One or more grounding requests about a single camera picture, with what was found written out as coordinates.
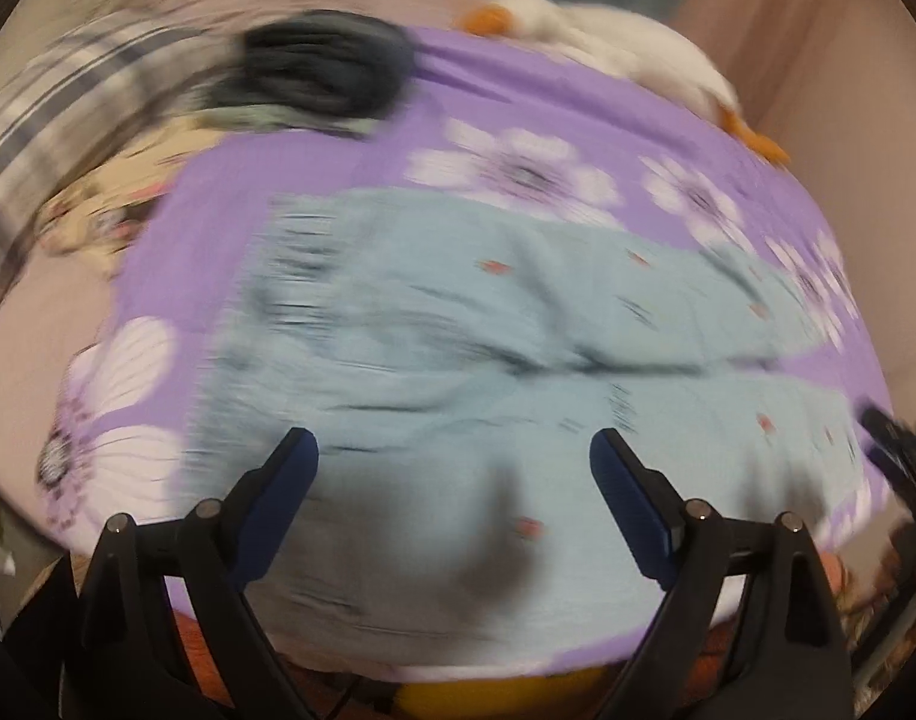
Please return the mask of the light blue strawberry pants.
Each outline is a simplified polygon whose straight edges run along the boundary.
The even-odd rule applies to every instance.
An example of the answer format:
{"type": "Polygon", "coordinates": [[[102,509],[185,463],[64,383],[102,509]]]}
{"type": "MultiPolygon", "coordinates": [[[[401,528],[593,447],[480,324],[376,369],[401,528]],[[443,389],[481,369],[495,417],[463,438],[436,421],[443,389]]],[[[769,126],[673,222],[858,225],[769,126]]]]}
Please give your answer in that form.
{"type": "Polygon", "coordinates": [[[844,535],[866,514],[850,400],[778,369],[819,343],[803,291],[732,245],[435,192],[280,197],[218,319],[172,499],[222,496],[305,427],[318,473],[250,592],[287,652],[597,667],[661,598],[591,476],[597,431],[730,517],[844,535]]]}

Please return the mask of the pink curtain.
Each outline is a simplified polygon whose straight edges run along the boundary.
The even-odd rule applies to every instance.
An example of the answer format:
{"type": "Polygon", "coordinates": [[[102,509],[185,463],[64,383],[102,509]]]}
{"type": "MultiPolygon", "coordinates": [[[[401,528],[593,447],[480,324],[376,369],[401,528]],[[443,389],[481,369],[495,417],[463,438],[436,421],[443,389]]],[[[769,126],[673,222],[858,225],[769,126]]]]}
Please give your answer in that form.
{"type": "Polygon", "coordinates": [[[656,20],[686,34],[736,86],[754,124],[765,119],[827,0],[679,0],[656,20]]]}

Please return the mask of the yellow cartoon print sheet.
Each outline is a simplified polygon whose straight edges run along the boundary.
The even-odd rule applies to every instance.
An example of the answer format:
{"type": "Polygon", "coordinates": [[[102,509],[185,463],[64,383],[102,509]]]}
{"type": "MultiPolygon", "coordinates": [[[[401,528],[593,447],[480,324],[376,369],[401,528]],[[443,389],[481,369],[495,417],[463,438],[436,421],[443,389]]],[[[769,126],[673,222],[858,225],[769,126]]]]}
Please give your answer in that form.
{"type": "Polygon", "coordinates": [[[179,115],[137,135],[40,208],[38,245],[53,257],[74,255],[111,280],[181,167],[225,137],[223,130],[202,127],[194,115],[179,115]]]}

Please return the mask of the white goose plush toy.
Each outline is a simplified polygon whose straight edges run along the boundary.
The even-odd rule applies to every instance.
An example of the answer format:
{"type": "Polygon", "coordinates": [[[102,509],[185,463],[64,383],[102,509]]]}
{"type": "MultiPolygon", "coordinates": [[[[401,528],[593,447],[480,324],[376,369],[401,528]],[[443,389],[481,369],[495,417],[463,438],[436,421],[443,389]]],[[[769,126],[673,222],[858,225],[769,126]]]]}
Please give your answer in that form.
{"type": "Polygon", "coordinates": [[[731,82],[689,37],[630,10],[554,0],[482,0],[459,17],[461,31],[512,39],[547,54],[629,80],[689,109],[778,167],[786,151],[755,132],[731,82]]]}

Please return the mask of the purple floral bed cover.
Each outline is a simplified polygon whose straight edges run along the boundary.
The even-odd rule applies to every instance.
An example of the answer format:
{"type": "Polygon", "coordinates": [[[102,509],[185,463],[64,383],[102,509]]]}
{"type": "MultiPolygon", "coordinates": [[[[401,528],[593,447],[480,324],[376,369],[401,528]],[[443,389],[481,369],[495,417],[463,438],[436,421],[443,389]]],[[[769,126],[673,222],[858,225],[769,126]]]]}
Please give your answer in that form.
{"type": "MultiPolygon", "coordinates": [[[[803,291],[821,343],[785,358],[785,376],[850,400],[887,397],[878,356],[851,296],[832,229],[806,189],[720,128],[627,80],[508,44],[441,29],[417,32],[404,101],[362,140],[318,132],[235,133],[178,172],[122,257],[116,304],[97,343],[67,369],[38,466],[49,534],[90,554],[106,520],[186,514],[172,484],[190,413],[246,249],[280,197],[353,190],[451,195],[541,220],[613,227],[679,250],[732,245],[783,271],[803,291]]],[[[292,660],[376,679],[445,681],[522,674],[368,668],[292,660]]]]}

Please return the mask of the plaid pillow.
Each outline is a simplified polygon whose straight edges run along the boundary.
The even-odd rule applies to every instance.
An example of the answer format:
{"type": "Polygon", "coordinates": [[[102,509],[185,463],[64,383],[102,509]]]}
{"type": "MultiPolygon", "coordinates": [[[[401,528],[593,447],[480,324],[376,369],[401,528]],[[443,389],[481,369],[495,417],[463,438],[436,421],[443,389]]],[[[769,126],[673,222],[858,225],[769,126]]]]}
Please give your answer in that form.
{"type": "Polygon", "coordinates": [[[118,11],[72,29],[0,91],[0,305],[46,200],[232,54],[227,37],[118,11]]]}

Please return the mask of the folded light green garment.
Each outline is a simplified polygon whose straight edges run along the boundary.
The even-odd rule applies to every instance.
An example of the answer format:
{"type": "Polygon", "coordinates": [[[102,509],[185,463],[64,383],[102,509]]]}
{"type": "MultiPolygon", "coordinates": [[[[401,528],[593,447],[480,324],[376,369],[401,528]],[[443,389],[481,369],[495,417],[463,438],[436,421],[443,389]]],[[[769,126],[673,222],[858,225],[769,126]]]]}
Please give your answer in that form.
{"type": "Polygon", "coordinates": [[[332,137],[365,138],[375,132],[376,119],[347,119],[313,114],[279,104],[245,104],[244,106],[202,107],[194,112],[201,127],[227,132],[282,132],[308,130],[332,137]]]}

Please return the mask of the folded dark blue jeans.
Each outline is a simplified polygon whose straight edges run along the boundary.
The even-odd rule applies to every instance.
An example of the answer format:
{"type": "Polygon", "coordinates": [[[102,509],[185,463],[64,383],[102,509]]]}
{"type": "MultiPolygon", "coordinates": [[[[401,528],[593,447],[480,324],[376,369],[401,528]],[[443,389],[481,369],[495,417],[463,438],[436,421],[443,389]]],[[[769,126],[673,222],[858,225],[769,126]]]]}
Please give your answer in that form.
{"type": "Polygon", "coordinates": [[[311,10],[248,29],[202,107],[279,104],[313,114],[386,121],[416,75],[419,46],[388,21],[311,10]]]}

